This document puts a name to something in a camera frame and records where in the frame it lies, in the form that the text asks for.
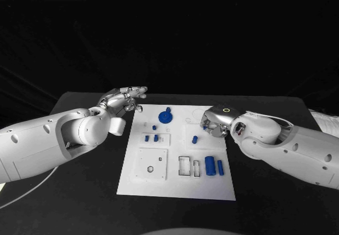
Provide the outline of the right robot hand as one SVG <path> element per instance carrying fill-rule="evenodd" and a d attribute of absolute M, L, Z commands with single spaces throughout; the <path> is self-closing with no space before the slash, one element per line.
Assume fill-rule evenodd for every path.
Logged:
<path fill-rule="evenodd" d="M 239 116 L 239 111 L 229 105 L 214 105 L 203 112 L 200 128 L 213 137 L 225 138 L 232 123 Z"/>

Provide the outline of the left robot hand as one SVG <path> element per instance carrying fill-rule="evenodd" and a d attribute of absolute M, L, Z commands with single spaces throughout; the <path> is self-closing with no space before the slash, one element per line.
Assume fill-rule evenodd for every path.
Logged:
<path fill-rule="evenodd" d="M 109 90 L 99 98 L 96 106 L 100 107 L 111 118 L 121 118 L 125 112 L 142 112 L 137 98 L 145 98 L 147 87 L 124 87 Z"/>

